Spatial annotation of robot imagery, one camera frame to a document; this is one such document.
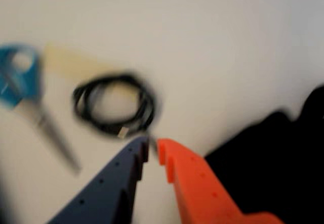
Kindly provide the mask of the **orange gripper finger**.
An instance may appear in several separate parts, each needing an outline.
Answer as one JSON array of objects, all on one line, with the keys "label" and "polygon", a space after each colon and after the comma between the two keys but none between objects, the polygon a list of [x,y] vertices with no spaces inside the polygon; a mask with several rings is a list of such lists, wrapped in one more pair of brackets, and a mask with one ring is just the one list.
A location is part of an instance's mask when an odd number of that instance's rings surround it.
[{"label": "orange gripper finger", "polygon": [[157,140],[160,165],[174,186],[182,223],[281,223],[269,212],[243,213],[204,158],[171,139]]}]

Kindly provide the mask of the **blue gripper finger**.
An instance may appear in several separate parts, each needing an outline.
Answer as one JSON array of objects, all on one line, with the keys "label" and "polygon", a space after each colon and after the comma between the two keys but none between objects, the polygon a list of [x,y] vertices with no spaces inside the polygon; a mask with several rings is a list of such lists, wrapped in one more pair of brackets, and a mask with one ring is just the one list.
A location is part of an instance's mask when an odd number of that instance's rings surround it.
[{"label": "blue gripper finger", "polygon": [[129,142],[49,223],[131,223],[149,138]]}]

